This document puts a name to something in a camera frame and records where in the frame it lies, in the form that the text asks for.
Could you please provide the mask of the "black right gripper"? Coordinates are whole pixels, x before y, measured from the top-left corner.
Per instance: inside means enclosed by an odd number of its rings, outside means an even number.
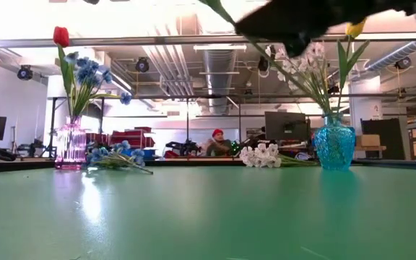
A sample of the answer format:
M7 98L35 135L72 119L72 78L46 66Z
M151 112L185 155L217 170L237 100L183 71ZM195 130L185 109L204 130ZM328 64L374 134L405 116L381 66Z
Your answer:
M359 15L349 13L347 0L271 0L264 10L266 13L256 10L241 18L235 23L235 31L281 42L292 57L302 54L312 39L321 37L331 26L360 22Z

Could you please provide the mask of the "white flower bunch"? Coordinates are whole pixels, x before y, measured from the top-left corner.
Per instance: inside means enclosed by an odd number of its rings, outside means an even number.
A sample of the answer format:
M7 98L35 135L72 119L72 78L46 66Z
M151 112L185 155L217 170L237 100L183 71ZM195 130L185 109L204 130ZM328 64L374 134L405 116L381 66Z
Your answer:
M279 80L287 82L292 91L299 90L309 96L324 116L332 113L323 43L311 43L295 58L290 58L284 48L275 48L274 45L268 45L265 53L274 60L270 66L277 70Z
M293 157L281 155L277 144L260 143L257 147L244 147L239 158L247 167L255 168L282 168L298 166L315 166L314 161L299 160Z

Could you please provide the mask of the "blue flower bunch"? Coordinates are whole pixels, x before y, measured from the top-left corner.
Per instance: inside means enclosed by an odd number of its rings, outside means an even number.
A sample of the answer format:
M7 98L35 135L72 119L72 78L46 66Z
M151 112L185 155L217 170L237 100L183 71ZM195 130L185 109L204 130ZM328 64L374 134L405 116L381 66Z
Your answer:
M153 174L151 170L145 168L144 150L132 149L128 141L122 141L111 146L97 142L88 143L84 168L139 170L147 174Z
M103 83L111 84L113 81L113 75L108 67L101 66L88 57L80 58L78 52L65 54L61 46L58 46L58 57L71 124L78 121L83 110L92 100L128 97L128 95L100 93Z

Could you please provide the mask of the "red tulip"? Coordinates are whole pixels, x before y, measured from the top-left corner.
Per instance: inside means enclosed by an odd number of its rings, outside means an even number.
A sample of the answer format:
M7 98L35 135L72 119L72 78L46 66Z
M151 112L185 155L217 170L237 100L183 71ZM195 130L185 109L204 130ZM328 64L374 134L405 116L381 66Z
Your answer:
M74 83L74 67L76 65L78 53L73 52L65 54L64 49L69 47L69 31L65 27L55 27L53 31L53 42L58 49L58 58L60 61L61 73L63 77L64 89L66 92L67 103L69 108L69 117L73 119L72 108L72 90Z

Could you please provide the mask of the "purple glass vase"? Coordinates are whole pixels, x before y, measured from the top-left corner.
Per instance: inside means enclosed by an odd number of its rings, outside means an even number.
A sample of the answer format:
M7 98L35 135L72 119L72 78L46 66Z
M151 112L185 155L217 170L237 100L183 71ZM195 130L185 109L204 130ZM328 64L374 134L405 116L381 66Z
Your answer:
M86 163L87 134L81 127L81 117L67 119L57 130L55 168L79 170Z

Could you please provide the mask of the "blue glass vase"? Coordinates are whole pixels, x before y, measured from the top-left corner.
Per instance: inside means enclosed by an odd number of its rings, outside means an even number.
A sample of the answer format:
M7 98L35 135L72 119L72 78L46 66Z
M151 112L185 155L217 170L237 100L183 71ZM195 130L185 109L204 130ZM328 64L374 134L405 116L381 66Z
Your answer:
M342 123L342 114L324 116L324 126L314 133L317 157L325 170L348 170L355 151L356 135Z

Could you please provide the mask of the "white ceiling light bar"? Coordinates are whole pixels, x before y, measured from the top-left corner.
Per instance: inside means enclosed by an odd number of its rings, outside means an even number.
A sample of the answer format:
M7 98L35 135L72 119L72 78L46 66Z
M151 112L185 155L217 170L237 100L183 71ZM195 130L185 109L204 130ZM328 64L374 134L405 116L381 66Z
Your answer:
M246 45L230 45L230 44L210 44L210 45L195 45L195 51L245 51Z

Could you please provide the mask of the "gray overhead beam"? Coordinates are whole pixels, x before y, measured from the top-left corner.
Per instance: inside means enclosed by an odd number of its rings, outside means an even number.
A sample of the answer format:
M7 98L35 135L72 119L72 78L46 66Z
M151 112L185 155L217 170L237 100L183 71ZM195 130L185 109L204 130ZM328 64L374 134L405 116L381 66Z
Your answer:
M416 32L363 33L357 41L371 42L416 41ZM241 35L170 35L127 38L72 38L69 45L79 46L155 46L155 45L196 45L196 44L237 44L248 43ZM50 48L51 39L0 39L0 48Z

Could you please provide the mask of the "large black monitor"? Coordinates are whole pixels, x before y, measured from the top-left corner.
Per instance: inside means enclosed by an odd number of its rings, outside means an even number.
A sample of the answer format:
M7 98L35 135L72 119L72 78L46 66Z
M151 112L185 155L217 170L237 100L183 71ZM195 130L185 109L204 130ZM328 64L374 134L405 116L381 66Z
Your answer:
M269 112L264 114L267 139L304 142L310 139L310 125L303 113Z

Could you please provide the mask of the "person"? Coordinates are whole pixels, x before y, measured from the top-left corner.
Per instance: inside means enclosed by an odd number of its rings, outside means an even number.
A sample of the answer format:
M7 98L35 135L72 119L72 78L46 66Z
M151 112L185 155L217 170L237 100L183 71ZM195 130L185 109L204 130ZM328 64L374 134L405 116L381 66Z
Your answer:
M212 138L208 141L206 156L209 157L227 157L232 152L232 142L224 138L222 129L215 129Z

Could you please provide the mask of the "red storage rack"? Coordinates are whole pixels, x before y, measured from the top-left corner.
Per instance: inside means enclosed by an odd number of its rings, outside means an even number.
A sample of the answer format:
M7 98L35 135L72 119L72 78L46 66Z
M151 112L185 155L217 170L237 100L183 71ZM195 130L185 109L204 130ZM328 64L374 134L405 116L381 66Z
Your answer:
M146 134L151 134L150 127L135 127L125 131L113 131L111 134L86 134L88 142L96 142L98 144L113 144L127 141L133 149L144 149L154 147L155 142L152 137L146 137Z

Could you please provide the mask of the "cardboard box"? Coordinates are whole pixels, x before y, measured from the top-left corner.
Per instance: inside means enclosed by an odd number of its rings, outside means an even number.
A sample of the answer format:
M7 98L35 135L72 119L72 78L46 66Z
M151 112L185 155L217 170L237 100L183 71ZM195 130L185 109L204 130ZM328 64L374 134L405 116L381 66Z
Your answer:
M356 136L357 147L379 147L380 145L380 136L377 134L362 134Z

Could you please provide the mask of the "black standing panel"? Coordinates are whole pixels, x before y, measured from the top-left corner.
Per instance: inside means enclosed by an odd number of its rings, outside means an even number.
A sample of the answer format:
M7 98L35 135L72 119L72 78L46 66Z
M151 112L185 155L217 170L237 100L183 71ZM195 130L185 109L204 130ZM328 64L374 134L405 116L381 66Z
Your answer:
M404 144L398 118L382 120L360 120L363 134L377 134L381 146L386 149L381 153L385 160L404 160Z

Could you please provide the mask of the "green table mat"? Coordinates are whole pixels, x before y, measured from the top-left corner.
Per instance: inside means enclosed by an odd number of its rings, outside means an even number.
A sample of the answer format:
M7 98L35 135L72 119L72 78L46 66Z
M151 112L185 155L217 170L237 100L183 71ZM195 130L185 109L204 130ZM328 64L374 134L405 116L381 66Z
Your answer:
M416 170L0 173L0 260L416 260Z

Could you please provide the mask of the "wide silver ceiling duct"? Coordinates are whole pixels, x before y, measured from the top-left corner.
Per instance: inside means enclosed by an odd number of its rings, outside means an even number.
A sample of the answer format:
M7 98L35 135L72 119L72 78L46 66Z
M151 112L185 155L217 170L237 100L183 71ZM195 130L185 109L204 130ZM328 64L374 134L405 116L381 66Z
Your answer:
M228 95L233 79L236 60L235 50L208 50L203 51L204 72L207 82L208 94L217 98L208 99L209 112L215 115L229 114Z

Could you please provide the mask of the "slim ribbed silver duct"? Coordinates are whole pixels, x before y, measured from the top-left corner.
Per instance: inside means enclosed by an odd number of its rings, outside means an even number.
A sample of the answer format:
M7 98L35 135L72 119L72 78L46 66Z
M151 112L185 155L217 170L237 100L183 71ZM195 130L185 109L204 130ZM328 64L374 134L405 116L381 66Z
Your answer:
M374 72L381 70L389 65L392 65L403 58L416 52L416 41L408 42L407 44L395 49L374 61L369 61L364 65L364 70Z

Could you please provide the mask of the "black table frame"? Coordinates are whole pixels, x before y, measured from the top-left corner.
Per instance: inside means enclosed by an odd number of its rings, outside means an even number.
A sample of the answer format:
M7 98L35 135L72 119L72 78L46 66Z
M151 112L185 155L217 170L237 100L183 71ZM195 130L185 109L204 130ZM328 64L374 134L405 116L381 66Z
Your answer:
M221 160L163 160L146 161L150 167L192 167L192 166L242 166L240 160L222 158ZM352 165L388 168L411 168L416 170L416 160L353 160ZM18 170L38 170L54 168L52 160L0 162L0 172Z

